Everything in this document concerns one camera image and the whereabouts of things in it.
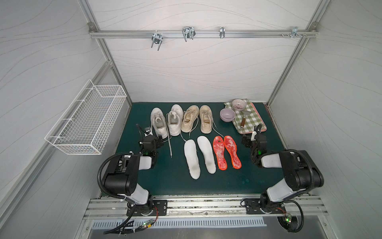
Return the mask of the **white insole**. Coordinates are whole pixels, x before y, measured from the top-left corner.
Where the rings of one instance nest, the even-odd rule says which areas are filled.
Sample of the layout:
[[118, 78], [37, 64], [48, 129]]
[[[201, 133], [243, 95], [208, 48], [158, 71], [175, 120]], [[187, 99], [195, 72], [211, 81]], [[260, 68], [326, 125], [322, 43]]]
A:
[[201, 169], [199, 165], [199, 158], [197, 155], [197, 149], [195, 141], [190, 139], [184, 144], [184, 154], [189, 168], [190, 176], [197, 180], [200, 177]]
[[216, 173], [216, 164], [214, 160], [214, 155], [212, 151], [212, 146], [210, 141], [206, 136], [199, 136], [197, 139], [198, 146], [202, 151], [202, 154], [205, 159], [205, 165], [210, 174]]

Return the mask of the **beige sneaker with red insole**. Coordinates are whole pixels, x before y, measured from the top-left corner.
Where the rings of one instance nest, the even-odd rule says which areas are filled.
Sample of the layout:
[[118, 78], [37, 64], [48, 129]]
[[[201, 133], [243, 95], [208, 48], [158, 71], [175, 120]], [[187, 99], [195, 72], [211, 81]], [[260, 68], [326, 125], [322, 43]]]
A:
[[212, 110], [208, 105], [203, 105], [200, 108], [200, 120], [201, 120], [201, 132], [204, 134], [210, 134], [212, 131], [217, 133], [219, 136], [224, 137], [220, 132], [217, 131], [217, 126], [215, 124]]

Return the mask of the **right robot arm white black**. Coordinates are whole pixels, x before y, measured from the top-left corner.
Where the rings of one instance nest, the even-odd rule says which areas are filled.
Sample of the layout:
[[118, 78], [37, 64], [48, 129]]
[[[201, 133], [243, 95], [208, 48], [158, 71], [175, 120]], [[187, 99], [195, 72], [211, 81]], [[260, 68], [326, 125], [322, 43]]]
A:
[[262, 208], [284, 203], [296, 196], [308, 193], [324, 185], [324, 178], [305, 150], [285, 149], [267, 152], [267, 138], [261, 134], [262, 125], [245, 134], [242, 144], [251, 149], [251, 160], [260, 168], [280, 168], [283, 178], [260, 196]]

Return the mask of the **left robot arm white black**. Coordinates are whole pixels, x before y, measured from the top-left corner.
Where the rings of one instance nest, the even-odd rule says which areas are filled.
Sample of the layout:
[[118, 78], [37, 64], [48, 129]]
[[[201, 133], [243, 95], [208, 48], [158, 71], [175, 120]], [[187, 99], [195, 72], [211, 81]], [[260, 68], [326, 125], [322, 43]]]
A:
[[140, 134], [140, 152], [116, 153], [107, 158], [99, 167], [97, 184], [109, 197], [127, 201], [141, 210], [152, 210], [152, 195], [138, 184], [138, 175], [139, 171], [155, 166], [157, 149], [163, 146], [163, 138], [155, 136], [150, 127], [136, 126]]

